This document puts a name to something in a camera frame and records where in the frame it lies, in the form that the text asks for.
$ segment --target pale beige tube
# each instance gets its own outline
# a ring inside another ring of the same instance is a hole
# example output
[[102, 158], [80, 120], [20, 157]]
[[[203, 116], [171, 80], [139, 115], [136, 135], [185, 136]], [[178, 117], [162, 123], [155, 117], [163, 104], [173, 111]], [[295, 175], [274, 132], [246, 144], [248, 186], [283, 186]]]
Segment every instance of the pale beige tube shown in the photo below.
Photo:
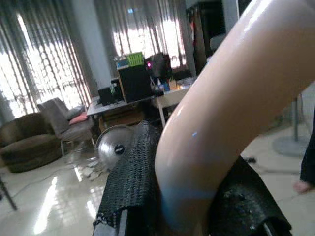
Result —
[[242, 150], [315, 79], [315, 1], [254, 0], [169, 119], [156, 154], [163, 216], [202, 221]]

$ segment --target shiny tile floor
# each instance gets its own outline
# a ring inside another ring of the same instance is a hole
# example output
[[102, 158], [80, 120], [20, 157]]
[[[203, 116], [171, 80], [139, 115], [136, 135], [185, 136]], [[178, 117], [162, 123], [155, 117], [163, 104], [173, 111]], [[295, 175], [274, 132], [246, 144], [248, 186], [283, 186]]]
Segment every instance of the shiny tile floor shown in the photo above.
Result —
[[[304, 125], [300, 125], [300, 132], [308, 135]], [[282, 156], [272, 149], [276, 138], [287, 135], [291, 135], [291, 128], [260, 135], [243, 156], [254, 156], [259, 165], [269, 169], [298, 172], [301, 158]], [[314, 236], [315, 191], [297, 195], [292, 184], [298, 175], [261, 177], [292, 224], [293, 235]], [[106, 174], [92, 182], [82, 178], [80, 171], [66, 166], [62, 159], [26, 173], [6, 172], [3, 180], [19, 210], [13, 212], [6, 199], [0, 202], [0, 236], [91, 236], [106, 179]]]

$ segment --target brown sofa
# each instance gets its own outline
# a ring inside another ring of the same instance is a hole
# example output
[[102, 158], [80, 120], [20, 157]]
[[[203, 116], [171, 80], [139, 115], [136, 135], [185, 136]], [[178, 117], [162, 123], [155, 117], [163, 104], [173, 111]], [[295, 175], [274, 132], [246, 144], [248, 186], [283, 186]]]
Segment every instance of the brown sofa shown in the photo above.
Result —
[[0, 156], [11, 172], [32, 170], [61, 157], [60, 141], [50, 130], [41, 113], [0, 127]]

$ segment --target gray chair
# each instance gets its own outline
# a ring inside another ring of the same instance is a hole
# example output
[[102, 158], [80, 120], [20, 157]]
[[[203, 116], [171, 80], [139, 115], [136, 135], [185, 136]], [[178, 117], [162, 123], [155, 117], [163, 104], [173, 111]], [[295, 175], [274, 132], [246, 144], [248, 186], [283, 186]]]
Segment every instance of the gray chair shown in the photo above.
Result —
[[60, 139], [63, 157], [64, 143], [71, 143], [71, 147], [73, 148], [74, 142], [91, 140], [93, 146], [95, 146], [92, 132], [94, 124], [91, 118], [70, 125], [66, 118], [69, 109], [59, 98], [38, 104], [38, 108], [51, 124], [57, 138]]

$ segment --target metal stand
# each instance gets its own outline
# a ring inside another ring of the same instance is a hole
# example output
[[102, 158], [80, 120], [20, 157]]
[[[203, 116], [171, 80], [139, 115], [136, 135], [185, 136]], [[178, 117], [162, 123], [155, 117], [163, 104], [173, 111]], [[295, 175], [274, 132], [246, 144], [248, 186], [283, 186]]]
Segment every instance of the metal stand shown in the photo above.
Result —
[[309, 138], [299, 136], [299, 114], [297, 98], [292, 103], [292, 123], [293, 135], [292, 137], [280, 137], [273, 142], [274, 150], [282, 155], [292, 157], [302, 157], [305, 153]]
[[11, 207], [12, 207], [14, 210], [17, 210], [17, 207], [16, 207], [16, 205], [15, 205], [13, 199], [11, 198], [11, 196], [10, 196], [8, 190], [6, 189], [4, 183], [3, 183], [2, 179], [1, 179], [1, 176], [0, 176], [0, 188], [2, 189], [4, 195], [8, 198]]

